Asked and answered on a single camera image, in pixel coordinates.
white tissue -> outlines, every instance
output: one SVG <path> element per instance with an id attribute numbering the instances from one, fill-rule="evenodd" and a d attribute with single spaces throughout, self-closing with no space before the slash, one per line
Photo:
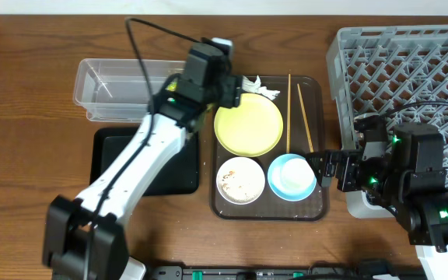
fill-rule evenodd
<path id="1" fill-rule="evenodd" d="M 269 90 L 266 86 L 261 86 L 261 77 L 258 75 L 255 82 L 243 77 L 243 90 L 245 93 L 258 93 L 270 100 L 274 100 L 279 94 L 279 90 Z"/>

white wall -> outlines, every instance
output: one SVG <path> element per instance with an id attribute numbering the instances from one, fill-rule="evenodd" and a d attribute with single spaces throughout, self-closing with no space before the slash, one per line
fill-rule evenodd
<path id="1" fill-rule="evenodd" d="M 0 14 L 448 16 L 448 0 L 0 0 Z"/>

brown tray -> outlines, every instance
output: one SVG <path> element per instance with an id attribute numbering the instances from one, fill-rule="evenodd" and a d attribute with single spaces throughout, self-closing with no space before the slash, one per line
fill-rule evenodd
<path id="1" fill-rule="evenodd" d="M 262 156 L 252 158 L 264 170 L 267 180 L 268 168 L 278 156 L 286 153 L 286 114 L 288 106 L 288 76 L 261 77 L 262 85 L 268 89 L 281 91 L 273 100 L 283 116 L 283 133 L 279 143 Z M 309 142 L 303 123 L 302 108 L 300 106 L 297 84 L 302 90 L 303 104 L 309 123 L 310 136 L 314 151 L 324 150 L 324 118 L 323 104 L 319 84 L 306 76 L 292 76 L 291 91 L 291 134 L 290 153 L 304 156 L 309 153 Z M 216 176 L 219 167 L 228 159 L 236 157 L 222 147 L 214 134 L 214 163 L 212 175 L 212 189 L 210 191 L 210 205 L 212 211 L 223 219 L 248 220 L 286 220 L 286 221 L 317 221 L 329 209 L 328 189 L 321 187 L 319 182 L 313 193 L 306 199 L 297 202 L 285 201 L 272 192 L 267 182 L 264 192 L 254 202 L 248 205 L 234 205 L 224 199 L 217 191 Z"/>

green connector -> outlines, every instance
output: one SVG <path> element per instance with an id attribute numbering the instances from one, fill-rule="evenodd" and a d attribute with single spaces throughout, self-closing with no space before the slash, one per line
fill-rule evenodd
<path id="1" fill-rule="evenodd" d="M 203 280 L 203 272 L 193 271 L 193 280 Z"/>

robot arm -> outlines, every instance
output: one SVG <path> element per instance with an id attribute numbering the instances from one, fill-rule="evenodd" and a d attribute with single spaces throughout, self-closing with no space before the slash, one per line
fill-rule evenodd
<path id="1" fill-rule="evenodd" d="M 411 245 L 432 245 L 437 252 L 447 252 L 448 188 L 438 129 L 430 124 L 399 124 L 389 154 L 382 118 L 358 120 L 355 129 L 362 149 L 307 156 L 311 165 L 323 157 L 317 179 L 337 177 L 338 190 L 365 191 L 374 205 L 395 216 Z"/>
<path id="2" fill-rule="evenodd" d="M 94 183 L 81 191 L 76 199 L 82 200 L 81 206 L 94 212 L 106 185 L 111 182 L 119 169 L 127 162 L 134 151 L 141 145 L 149 130 L 149 118 L 145 116 L 134 138 L 124 151 L 115 159 Z M 117 223 L 125 226 L 138 204 L 139 199 L 152 183 L 162 167 L 176 155 L 186 142 L 186 128 L 176 126 L 176 121 L 156 114 L 151 121 L 155 122 L 148 145 L 136 156 L 132 163 L 115 182 L 100 210 L 100 216 L 111 213 L 117 217 Z"/>
<path id="3" fill-rule="evenodd" d="M 243 76 L 230 75 L 232 50 L 227 40 L 204 38 L 202 43 L 194 43 L 184 72 L 166 80 L 153 97 L 153 115 L 144 118 L 108 170 L 74 201 L 58 196 L 51 202 L 44 234 L 44 265 L 60 274 L 82 278 L 89 263 L 88 278 L 98 280 L 126 278 L 130 271 L 138 274 L 138 268 L 143 271 L 142 266 L 129 260 L 124 228 L 156 174 L 183 148 L 187 138 L 200 130 L 209 107 L 239 106 Z M 175 89 L 168 86 L 172 82 L 176 83 Z M 151 123 L 150 138 L 139 151 Z M 95 215 L 109 184 L 110 192 Z M 95 226 L 89 231 L 94 234 L 89 234 L 89 240 L 84 229 L 93 220 Z"/>

